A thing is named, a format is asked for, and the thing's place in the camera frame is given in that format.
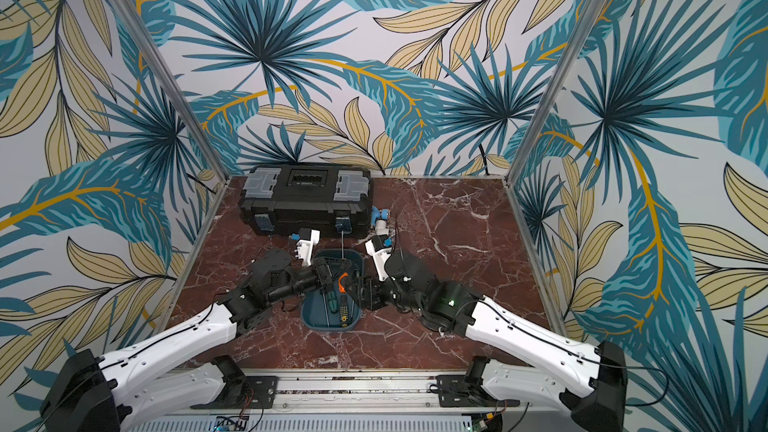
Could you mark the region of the yellow-black dotted-grip screwdriver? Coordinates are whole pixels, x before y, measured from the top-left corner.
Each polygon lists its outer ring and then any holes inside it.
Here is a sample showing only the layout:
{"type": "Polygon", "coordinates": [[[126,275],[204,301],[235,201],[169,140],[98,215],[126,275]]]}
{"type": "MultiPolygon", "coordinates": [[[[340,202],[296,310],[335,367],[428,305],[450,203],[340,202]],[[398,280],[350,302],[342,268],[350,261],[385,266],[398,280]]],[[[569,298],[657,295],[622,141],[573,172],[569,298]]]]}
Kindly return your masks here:
{"type": "Polygon", "coordinates": [[[349,303],[346,294],[342,294],[339,298],[339,319],[341,327],[347,327],[350,324],[349,303]]]}

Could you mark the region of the green-black handled screwdriver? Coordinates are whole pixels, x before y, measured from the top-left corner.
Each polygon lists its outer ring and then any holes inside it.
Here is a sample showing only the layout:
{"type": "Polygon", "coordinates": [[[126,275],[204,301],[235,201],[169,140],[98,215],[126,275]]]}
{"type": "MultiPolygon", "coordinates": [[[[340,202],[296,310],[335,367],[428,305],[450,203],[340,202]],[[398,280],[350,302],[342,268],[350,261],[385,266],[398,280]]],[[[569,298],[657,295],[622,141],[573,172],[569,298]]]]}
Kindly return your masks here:
{"type": "Polygon", "coordinates": [[[339,326],[339,302],[334,289],[330,289],[324,298],[327,326],[337,328],[339,326]]]}

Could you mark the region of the orange-black stubby screwdriver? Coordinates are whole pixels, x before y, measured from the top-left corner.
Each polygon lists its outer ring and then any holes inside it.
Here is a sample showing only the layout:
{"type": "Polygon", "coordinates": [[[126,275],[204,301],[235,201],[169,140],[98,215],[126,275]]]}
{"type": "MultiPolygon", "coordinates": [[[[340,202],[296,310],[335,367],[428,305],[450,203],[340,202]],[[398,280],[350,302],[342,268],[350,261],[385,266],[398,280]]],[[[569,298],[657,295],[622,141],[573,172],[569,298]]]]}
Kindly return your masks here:
{"type": "Polygon", "coordinates": [[[345,280],[349,277],[349,272],[347,271],[348,264],[344,254],[344,233],[343,232],[341,232],[340,251],[341,251],[342,268],[338,278],[338,289],[340,294],[346,294],[345,280]]]}

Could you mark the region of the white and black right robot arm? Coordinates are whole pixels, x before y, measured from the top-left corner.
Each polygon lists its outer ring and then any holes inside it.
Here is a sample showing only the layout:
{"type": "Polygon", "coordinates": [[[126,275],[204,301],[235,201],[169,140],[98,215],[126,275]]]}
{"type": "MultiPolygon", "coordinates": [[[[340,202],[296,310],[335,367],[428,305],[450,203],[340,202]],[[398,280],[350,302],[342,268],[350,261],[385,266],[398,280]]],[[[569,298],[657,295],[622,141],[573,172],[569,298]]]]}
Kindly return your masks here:
{"type": "Polygon", "coordinates": [[[459,282],[443,280],[417,256],[389,244],[385,235],[366,242],[373,276],[344,278],[341,285],[361,309],[392,306],[412,313],[428,330],[490,345],[544,374],[541,387],[514,385],[503,363],[480,359],[467,381],[496,401],[528,393],[531,402],[548,400],[569,413],[585,431],[621,431],[631,402],[624,350],[610,341],[598,345],[558,335],[524,319],[459,282]]]}

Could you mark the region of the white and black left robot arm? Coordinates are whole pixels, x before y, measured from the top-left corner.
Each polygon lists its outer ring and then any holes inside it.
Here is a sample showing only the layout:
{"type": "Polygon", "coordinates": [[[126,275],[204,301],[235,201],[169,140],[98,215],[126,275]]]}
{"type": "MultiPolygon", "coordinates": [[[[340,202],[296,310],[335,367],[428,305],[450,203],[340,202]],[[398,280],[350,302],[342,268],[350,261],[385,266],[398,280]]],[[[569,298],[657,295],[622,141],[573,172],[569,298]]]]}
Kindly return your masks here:
{"type": "Polygon", "coordinates": [[[230,358],[190,372],[178,365],[258,327],[274,305],[335,283],[323,259],[292,264],[284,250],[255,260],[237,287],[218,295],[200,313],[135,345],[67,359],[40,407],[45,431],[129,431],[222,392],[242,392],[245,376],[230,358]]]}

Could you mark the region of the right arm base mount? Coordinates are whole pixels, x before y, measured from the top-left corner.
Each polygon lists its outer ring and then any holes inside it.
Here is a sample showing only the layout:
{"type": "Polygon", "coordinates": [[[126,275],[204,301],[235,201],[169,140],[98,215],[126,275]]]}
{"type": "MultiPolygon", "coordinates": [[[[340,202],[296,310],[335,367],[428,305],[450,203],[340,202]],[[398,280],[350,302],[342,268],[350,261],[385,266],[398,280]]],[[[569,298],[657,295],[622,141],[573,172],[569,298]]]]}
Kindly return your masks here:
{"type": "Polygon", "coordinates": [[[443,408],[519,406],[519,400],[496,399],[482,388],[482,373],[491,361],[489,357],[475,356],[466,372],[438,375],[436,382],[429,385],[428,391],[438,396],[443,408]]]}

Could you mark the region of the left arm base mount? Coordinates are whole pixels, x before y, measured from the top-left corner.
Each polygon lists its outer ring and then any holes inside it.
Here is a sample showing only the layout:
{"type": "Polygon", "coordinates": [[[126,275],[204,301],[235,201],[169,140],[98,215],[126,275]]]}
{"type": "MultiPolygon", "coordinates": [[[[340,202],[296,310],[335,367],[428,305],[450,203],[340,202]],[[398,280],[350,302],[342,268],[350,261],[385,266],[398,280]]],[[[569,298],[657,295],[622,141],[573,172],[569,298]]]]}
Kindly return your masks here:
{"type": "Polygon", "coordinates": [[[271,409],[274,404],[279,377],[275,375],[246,375],[228,355],[217,356],[211,364],[223,374],[224,387],[215,399],[193,405],[192,409],[223,410],[253,407],[271,409]]]}

